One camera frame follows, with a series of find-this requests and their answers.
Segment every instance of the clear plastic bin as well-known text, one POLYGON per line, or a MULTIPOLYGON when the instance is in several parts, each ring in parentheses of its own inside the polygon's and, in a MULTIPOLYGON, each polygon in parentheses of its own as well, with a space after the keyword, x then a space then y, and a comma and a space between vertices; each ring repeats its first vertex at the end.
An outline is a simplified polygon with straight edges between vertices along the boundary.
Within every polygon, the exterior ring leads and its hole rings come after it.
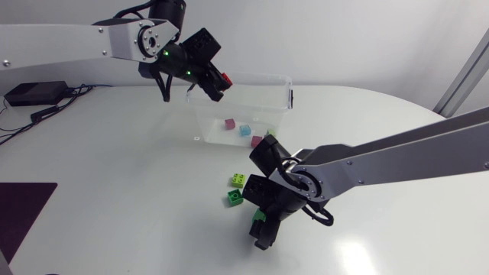
POLYGON ((251 146, 253 136, 263 137, 269 129, 279 134, 284 115, 292 109, 292 81, 288 76, 228 73, 233 82, 220 102, 214 102, 196 86, 186 99, 196 112, 206 142, 251 146), (227 130, 226 119, 236 127, 227 130), (249 125, 251 134, 241 136, 239 127, 249 125))

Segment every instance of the green lego block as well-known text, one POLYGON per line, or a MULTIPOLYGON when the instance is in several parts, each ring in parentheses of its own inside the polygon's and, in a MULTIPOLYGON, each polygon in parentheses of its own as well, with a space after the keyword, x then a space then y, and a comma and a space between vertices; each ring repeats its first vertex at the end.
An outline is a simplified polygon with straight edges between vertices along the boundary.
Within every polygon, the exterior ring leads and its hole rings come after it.
POLYGON ((275 130, 274 129, 268 129, 267 130, 267 134, 265 135, 265 137, 268 136, 269 134, 273 135, 274 138, 277 137, 277 134, 275 134, 275 130))
POLYGON ((262 220, 263 222, 267 221, 267 216, 265 215, 265 213, 260 211, 260 209, 257 209, 257 211, 254 213, 253 219, 251 220, 251 223, 253 223, 254 221, 256 221, 258 219, 262 220))
POLYGON ((236 188, 243 188, 245 186, 246 176, 236 173, 232 177, 231 185, 236 188))
POLYGON ((241 195, 241 192, 239 192, 239 189, 228 192, 228 199, 231 206, 237 206, 238 204, 243 203, 243 196, 241 195))

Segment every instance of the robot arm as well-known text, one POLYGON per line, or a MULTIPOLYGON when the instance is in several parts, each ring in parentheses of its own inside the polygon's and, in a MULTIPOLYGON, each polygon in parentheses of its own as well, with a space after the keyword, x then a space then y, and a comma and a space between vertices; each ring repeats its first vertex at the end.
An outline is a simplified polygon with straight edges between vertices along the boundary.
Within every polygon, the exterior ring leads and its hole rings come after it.
POLYGON ((156 79, 165 102, 173 77, 199 85, 219 101, 232 82, 211 63, 221 48, 214 37, 203 28, 175 44, 185 8, 183 0, 151 0, 92 26, 0 25, 0 36, 8 37, 0 44, 0 70, 112 57, 139 62, 140 74, 156 79), (144 8, 150 8, 148 19, 121 18, 144 8), (168 75, 166 86, 160 73, 168 75))
POLYGON ((489 108, 356 147, 325 145, 294 155, 268 135, 250 155, 265 176, 251 175, 243 190, 266 217, 254 220, 250 234, 267 249, 280 222, 299 209, 330 226, 325 204, 356 186, 489 170, 487 137, 489 108))

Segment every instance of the toy block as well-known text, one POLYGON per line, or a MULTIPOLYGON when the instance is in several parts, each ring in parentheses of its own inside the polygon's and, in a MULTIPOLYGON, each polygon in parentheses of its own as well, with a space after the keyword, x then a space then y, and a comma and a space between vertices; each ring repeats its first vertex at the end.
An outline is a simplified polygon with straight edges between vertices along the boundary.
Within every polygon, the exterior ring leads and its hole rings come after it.
POLYGON ((235 120, 232 118, 224 120, 224 123, 226 124, 226 129, 228 130, 232 130, 236 127, 235 120))
POLYGON ((246 176, 236 173, 232 177, 231 185, 237 188, 243 188, 245 186, 246 176))
POLYGON ((253 223, 256 220, 262 220, 263 222, 267 221, 267 216, 265 213, 260 211, 260 209, 257 209, 257 211, 253 215, 253 219, 251 220, 251 223, 253 223))
POLYGON ((250 126, 248 125, 239 126, 239 133, 241 134, 241 136, 250 135, 251 134, 250 126))
POLYGON ((262 137, 259 137, 259 136, 253 136, 251 138, 251 146, 253 148, 255 148, 256 146, 258 146, 258 144, 260 143, 260 141, 262 140, 263 138, 262 137))
POLYGON ((238 204, 243 203, 243 196, 241 195, 241 192, 239 192, 239 189, 228 192, 228 199, 231 206, 237 206, 238 204))
POLYGON ((267 130, 267 134, 265 135, 265 137, 268 136, 269 134, 273 135, 274 138, 277 137, 276 134, 275 134, 275 130, 274 129, 268 129, 267 130))

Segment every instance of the blue cube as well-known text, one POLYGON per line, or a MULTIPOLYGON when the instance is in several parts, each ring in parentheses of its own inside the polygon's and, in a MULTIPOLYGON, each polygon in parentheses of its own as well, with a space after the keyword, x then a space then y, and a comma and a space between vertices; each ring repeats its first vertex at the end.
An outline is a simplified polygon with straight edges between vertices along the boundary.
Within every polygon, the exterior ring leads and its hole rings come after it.
POLYGON ((251 134, 251 128, 248 125, 242 125, 242 126, 239 126, 239 132, 241 133, 241 136, 250 135, 251 134))

